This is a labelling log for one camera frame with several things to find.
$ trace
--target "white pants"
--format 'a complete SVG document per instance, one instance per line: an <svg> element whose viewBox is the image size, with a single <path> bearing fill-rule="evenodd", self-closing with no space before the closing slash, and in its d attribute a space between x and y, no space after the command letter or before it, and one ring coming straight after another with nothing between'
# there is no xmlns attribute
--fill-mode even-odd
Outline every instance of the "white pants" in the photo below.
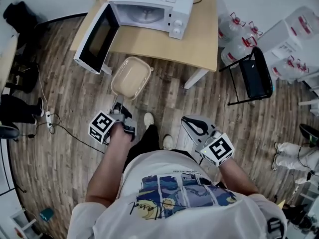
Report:
<svg viewBox="0 0 319 239"><path fill-rule="evenodd" d="M317 163L319 162L319 151L311 149L310 147L301 147L299 159L303 165L309 167L307 168L303 167L297 159L299 148L300 146L288 142L278 144L278 151L281 151L283 154L289 155L290 157L279 155L276 158L276 164L285 166L288 169L294 169L304 172L310 172L310 169L314 170L317 166ZM317 178L314 177L314 175L311 177L310 182L317 186ZM303 184L307 182L307 176L297 179L295 182L297 184Z"/></svg>

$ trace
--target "power strip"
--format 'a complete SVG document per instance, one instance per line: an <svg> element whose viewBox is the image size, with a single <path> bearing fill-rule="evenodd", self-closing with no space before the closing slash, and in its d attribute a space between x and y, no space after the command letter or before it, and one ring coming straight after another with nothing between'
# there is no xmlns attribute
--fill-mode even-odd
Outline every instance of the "power strip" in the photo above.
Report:
<svg viewBox="0 0 319 239"><path fill-rule="evenodd" d="M47 122L46 126L47 126L48 128L52 127L51 112L47 111L47 112L45 113L45 119L46 119L46 122Z"/></svg>

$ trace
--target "table top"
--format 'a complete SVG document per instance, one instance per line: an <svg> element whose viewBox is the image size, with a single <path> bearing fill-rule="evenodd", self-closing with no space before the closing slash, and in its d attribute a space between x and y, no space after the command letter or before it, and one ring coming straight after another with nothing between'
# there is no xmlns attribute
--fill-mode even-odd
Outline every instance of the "table top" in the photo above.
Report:
<svg viewBox="0 0 319 239"><path fill-rule="evenodd" d="M105 0L98 1L82 22L70 50L76 51L87 28ZM111 52L159 58L216 71L218 49L216 0L194 4L182 40L168 32L142 27L121 26Z"/></svg>
<svg viewBox="0 0 319 239"><path fill-rule="evenodd" d="M9 77L17 43L18 39L14 35L10 38L9 42L3 50L3 53L0 55L0 94L3 92L6 81Z"/></svg>

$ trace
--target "shirt sleeve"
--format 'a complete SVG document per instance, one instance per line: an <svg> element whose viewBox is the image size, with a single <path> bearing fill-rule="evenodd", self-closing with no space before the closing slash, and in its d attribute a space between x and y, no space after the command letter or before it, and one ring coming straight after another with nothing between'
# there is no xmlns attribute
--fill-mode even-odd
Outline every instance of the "shirt sleeve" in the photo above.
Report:
<svg viewBox="0 0 319 239"><path fill-rule="evenodd" d="M268 221L271 218L277 218L284 225L284 237L286 236L287 231L287 219L284 212L273 202L267 200L261 194L253 194L248 196L252 199L259 207L260 211L264 214L266 220Z"/></svg>
<svg viewBox="0 0 319 239"><path fill-rule="evenodd" d="M78 204L72 211L67 239L93 238L93 226L105 210L100 203Z"/></svg>

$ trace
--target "microwave control knob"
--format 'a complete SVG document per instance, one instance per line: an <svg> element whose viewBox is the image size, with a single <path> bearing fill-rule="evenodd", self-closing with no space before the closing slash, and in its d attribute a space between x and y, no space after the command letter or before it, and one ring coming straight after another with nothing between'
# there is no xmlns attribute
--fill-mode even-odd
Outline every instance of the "microwave control knob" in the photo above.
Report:
<svg viewBox="0 0 319 239"><path fill-rule="evenodd" d="M174 33L174 34L180 34L180 30L179 30L178 28L174 28L174 29L173 29L173 33Z"/></svg>
<svg viewBox="0 0 319 239"><path fill-rule="evenodd" d="M175 25L175 26L182 26L182 25L183 25L183 22L181 22L181 20L178 19L178 20L175 20L175 21L174 21L174 25Z"/></svg>

